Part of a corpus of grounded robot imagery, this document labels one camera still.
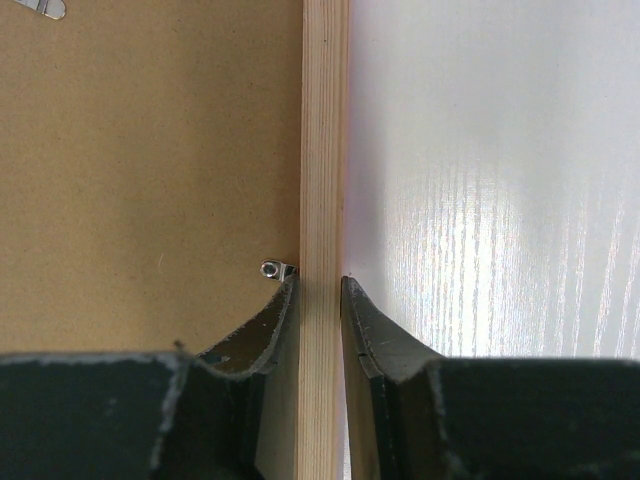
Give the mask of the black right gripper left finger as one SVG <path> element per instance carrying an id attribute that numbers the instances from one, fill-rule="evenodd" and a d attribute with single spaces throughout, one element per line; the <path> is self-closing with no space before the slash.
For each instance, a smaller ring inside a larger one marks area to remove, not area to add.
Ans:
<path id="1" fill-rule="evenodd" d="M 5 479 L 290 479 L 291 276 L 200 354 L 17 353 L 1 359 Z"/>

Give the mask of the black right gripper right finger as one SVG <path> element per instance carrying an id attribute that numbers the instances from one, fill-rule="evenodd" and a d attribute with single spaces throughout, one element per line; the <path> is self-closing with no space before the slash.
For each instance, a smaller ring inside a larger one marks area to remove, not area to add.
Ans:
<path id="1" fill-rule="evenodd" d="M 635 479 L 639 365 L 449 358 L 341 282 L 356 479 Z"/>

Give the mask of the brown cardboard backing board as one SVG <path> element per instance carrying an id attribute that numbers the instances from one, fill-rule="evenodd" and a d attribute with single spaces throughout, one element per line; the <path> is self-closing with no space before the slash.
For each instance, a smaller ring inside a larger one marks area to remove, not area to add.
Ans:
<path id="1" fill-rule="evenodd" d="M 1 5 L 1 359 L 200 354 L 298 259 L 302 5 Z"/>

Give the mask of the pink wooden picture frame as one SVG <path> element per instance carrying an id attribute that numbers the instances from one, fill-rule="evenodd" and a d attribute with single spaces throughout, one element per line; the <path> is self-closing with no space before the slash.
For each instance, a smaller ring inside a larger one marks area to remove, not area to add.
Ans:
<path id="1" fill-rule="evenodd" d="M 303 4 L 298 479 L 338 479 L 343 465 L 340 282 L 349 7 L 347 1 Z"/>

